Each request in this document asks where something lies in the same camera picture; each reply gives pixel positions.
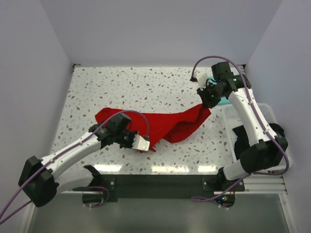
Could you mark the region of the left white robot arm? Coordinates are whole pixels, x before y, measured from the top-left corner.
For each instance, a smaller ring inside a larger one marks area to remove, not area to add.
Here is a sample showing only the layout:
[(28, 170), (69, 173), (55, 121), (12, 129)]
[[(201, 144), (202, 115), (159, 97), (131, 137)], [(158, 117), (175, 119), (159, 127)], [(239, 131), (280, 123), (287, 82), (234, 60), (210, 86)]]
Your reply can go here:
[(69, 190), (99, 191), (99, 200), (83, 197), (83, 203), (92, 208), (116, 202), (115, 180), (105, 178), (95, 166), (84, 165), (80, 175), (64, 175), (64, 172), (90, 154), (112, 144), (118, 144), (120, 148), (147, 151), (150, 145), (148, 137), (132, 131), (131, 124), (128, 115), (116, 114), (103, 123), (91, 126), (63, 149), (42, 158), (30, 157), (22, 170), (19, 187), (36, 207), (48, 204), (57, 194)]

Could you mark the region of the red t shirt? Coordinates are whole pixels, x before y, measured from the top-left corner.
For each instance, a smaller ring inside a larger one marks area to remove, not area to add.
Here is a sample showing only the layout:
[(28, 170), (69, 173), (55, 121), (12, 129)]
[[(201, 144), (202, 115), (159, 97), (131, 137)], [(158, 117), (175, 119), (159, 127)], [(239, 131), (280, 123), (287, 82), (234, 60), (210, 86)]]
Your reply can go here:
[[(108, 117), (115, 113), (123, 111), (123, 109), (103, 108), (96, 115), (97, 123), (103, 123)], [(147, 125), (145, 120), (138, 113), (125, 113), (132, 120), (131, 130), (139, 131), (139, 134), (145, 136), (147, 133)], [(142, 113), (148, 120), (150, 125), (149, 141), (150, 149), (156, 152), (154, 146), (164, 139), (169, 143), (178, 143), (184, 141), (191, 136), (211, 115), (208, 108), (204, 108), (202, 104), (198, 104), (184, 112), (179, 113)]]

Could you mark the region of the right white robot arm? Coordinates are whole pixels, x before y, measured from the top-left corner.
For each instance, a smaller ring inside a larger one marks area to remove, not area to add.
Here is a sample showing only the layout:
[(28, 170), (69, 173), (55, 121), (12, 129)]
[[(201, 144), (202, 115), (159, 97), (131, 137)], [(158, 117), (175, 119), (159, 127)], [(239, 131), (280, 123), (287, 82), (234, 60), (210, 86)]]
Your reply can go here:
[(206, 74), (196, 77), (193, 73), (190, 79), (198, 83), (197, 94), (203, 106), (211, 109), (222, 98), (229, 100), (242, 122), (248, 140), (237, 160), (219, 170), (219, 177), (216, 179), (218, 188), (227, 191), (233, 186), (234, 180), (252, 173), (273, 170), (276, 175), (280, 175), (287, 171), (288, 141), (265, 119), (248, 78), (242, 72), (234, 75), (229, 62), (217, 63), (211, 70), (212, 78)]

